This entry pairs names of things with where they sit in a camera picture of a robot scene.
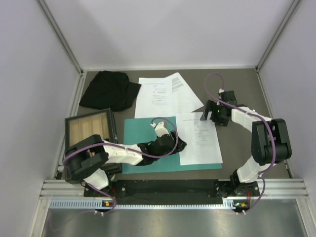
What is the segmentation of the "white printed paper sheet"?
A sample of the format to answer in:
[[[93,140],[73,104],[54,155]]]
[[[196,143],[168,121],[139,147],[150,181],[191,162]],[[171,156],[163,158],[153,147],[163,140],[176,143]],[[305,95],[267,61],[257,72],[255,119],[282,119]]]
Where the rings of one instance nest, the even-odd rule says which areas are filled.
[[[176,114],[179,137],[187,143],[180,152],[180,164],[222,164],[222,155],[214,122],[201,120],[202,112]]]
[[[203,107],[203,103],[179,73],[166,77],[171,81],[173,113],[190,113]]]

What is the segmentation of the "teal plastic file folder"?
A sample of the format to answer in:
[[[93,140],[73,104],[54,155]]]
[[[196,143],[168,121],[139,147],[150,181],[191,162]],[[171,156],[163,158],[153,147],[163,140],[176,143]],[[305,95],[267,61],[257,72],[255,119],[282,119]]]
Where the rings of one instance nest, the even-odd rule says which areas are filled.
[[[196,115],[181,120],[180,128],[176,117],[126,119],[123,143],[140,145],[150,157],[138,165],[123,164],[123,174],[222,168],[216,128],[211,124],[202,128]]]

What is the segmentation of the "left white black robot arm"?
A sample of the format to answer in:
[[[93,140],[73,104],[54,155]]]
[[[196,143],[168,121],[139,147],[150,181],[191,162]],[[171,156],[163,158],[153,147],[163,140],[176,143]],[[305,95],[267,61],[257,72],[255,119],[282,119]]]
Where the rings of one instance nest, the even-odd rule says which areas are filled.
[[[111,143],[94,134],[66,150],[63,161],[65,180],[70,184],[85,181],[95,187],[100,195],[106,196],[112,190],[108,175],[113,172],[105,171],[104,165],[147,166],[183,151],[186,146],[187,143],[174,130],[154,141],[134,145]]]

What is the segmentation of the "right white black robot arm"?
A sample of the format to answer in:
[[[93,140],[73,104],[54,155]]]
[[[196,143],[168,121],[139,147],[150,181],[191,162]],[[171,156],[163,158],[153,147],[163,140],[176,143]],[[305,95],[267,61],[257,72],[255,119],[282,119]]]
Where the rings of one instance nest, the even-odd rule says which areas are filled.
[[[207,120],[208,114],[215,125],[226,127],[231,121],[251,133],[251,157],[230,176],[235,195],[243,195],[265,172],[292,156],[285,120],[262,116],[238,104],[233,91],[221,89],[218,99],[208,100],[200,120]]]

